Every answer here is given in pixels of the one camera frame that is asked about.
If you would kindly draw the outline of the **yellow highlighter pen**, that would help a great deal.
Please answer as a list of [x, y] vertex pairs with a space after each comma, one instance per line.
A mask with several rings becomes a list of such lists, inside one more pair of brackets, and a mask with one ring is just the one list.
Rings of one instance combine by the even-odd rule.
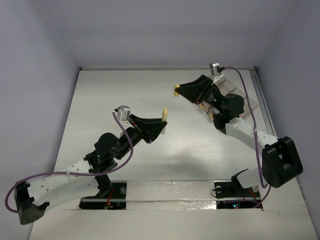
[[[165, 106], [163, 111], [162, 111], [162, 115], [161, 115], [161, 121], [162, 122], [166, 122], [167, 121], [167, 118], [168, 118], [168, 109], [167, 107]], [[166, 132], [166, 128], [164, 127], [163, 130], [161, 131], [161, 134], [164, 135]]]

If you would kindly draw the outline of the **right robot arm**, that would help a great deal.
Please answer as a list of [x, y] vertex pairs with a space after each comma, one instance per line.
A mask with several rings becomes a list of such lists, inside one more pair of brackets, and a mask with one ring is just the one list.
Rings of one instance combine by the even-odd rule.
[[174, 94], [199, 106], [213, 119], [217, 130], [255, 150], [260, 175], [271, 187], [279, 188], [303, 172], [291, 138], [269, 135], [243, 119], [253, 101], [225, 77], [214, 82], [201, 75], [192, 82], [177, 84]]

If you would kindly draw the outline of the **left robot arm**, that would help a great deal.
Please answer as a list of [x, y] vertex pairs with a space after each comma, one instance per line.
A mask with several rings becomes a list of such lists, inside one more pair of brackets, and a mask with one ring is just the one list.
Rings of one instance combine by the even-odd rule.
[[26, 177], [11, 188], [16, 205], [13, 212], [18, 215], [19, 223], [34, 223], [49, 210], [75, 199], [104, 199], [107, 207], [113, 209], [110, 200], [120, 189], [108, 175], [129, 163], [139, 142], [151, 144], [163, 134], [167, 115], [164, 112], [160, 118], [141, 118], [127, 106], [114, 109], [112, 116], [122, 130], [120, 136], [106, 132], [82, 160], [61, 171]]

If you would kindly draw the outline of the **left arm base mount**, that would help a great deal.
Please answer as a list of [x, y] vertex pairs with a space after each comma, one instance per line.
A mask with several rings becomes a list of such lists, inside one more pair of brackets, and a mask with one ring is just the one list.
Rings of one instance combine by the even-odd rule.
[[127, 208], [127, 182], [111, 182], [108, 175], [96, 176], [98, 192], [82, 197], [78, 207], [82, 210], [125, 210]]

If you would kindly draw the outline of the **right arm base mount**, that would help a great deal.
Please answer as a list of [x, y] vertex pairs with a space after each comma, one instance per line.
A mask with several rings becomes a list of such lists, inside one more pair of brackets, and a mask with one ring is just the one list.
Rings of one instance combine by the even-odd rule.
[[235, 173], [230, 180], [218, 180], [214, 182], [211, 195], [215, 199], [216, 209], [262, 209], [261, 195], [258, 186], [244, 188], [238, 176], [248, 169]]

